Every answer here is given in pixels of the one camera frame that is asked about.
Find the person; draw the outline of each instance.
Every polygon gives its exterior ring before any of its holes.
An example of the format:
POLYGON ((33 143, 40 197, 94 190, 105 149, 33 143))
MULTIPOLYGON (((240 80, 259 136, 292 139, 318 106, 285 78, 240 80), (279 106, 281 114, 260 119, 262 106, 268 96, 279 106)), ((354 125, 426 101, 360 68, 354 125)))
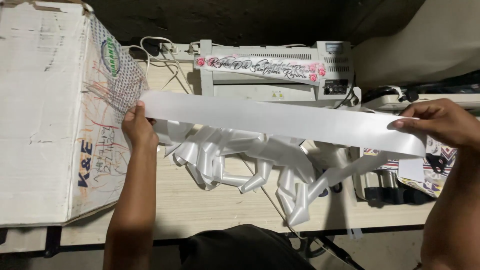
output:
MULTIPOLYGON (((104 270, 149 269, 156 212, 155 120, 139 101, 122 129, 132 142, 125 185, 105 242, 104 270)), ((448 99, 413 103, 393 122, 458 149, 455 165, 424 228, 424 270, 480 268, 480 122, 448 99)), ((314 269, 283 235, 253 225, 208 231, 180 245, 181 269, 314 269)))

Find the forearm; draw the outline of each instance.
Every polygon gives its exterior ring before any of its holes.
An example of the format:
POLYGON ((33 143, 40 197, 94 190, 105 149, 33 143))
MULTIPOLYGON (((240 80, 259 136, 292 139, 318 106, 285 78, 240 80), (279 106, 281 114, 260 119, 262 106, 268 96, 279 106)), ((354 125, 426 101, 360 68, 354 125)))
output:
POLYGON ((156 149, 137 147, 132 150, 123 190, 108 226, 104 269, 129 269, 126 262, 136 266, 148 263, 155 212, 156 149))
POLYGON ((424 228, 423 269, 477 269, 480 265, 480 155, 460 150, 424 228))

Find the machine vent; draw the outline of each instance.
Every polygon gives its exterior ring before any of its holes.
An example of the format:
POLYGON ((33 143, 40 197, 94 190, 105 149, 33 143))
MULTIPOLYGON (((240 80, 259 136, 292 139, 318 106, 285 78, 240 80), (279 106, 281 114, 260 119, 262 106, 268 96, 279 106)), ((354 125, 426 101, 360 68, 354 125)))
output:
POLYGON ((329 66, 328 71, 330 71, 330 72, 349 72, 350 68, 348 66, 329 66))
POLYGON ((347 57, 324 57, 325 63, 346 63, 347 57))
POLYGON ((289 54, 289 53, 267 53, 267 54, 250 54, 253 56, 260 56, 260 57, 279 57, 279 58, 292 58, 292 59, 300 59, 300 60, 311 60, 312 55, 303 53, 303 54, 289 54))

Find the dark wall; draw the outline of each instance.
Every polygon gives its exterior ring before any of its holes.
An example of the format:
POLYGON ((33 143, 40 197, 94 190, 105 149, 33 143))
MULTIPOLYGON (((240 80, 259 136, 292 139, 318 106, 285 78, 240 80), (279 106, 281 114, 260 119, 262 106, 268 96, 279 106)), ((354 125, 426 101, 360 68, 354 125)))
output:
POLYGON ((353 44, 391 35, 425 0, 86 0, 119 41, 212 39, 223 45, 353 44))

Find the white machine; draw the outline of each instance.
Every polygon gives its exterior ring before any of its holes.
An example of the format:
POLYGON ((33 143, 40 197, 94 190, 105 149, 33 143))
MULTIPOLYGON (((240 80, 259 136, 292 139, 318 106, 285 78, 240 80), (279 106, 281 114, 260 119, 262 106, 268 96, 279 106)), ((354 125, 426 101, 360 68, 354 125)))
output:
POLYGON ((200 71, 202 95, 285 102, 324 107, 340 104, 350 94, 354 78, 349 42, 317 41, 311 48, 275 46, 212 46, 200 40, 201 55, 252 55, 299 60, 318 60, 325 65, 326 76, 320 86, 246 74, 200 71))

